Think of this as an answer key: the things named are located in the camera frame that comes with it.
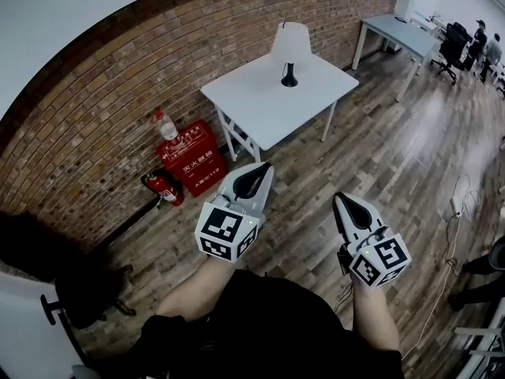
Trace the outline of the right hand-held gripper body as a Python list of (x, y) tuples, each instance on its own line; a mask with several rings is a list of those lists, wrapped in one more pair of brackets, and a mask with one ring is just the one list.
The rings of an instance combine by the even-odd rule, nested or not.
[(343, 274), (353, 273), (366, 287), (380, 287), (397, 278), (412, 261), (402, 236), (382, 226), (338, 252)]

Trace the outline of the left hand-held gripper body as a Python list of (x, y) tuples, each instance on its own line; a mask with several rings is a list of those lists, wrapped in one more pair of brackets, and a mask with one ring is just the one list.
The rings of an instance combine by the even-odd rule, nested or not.
[(265, 195), (241, 198), (220, 190), (204, 203), (194, 235), (199, 251), (230, 263), (256, 241), (265, 221)]

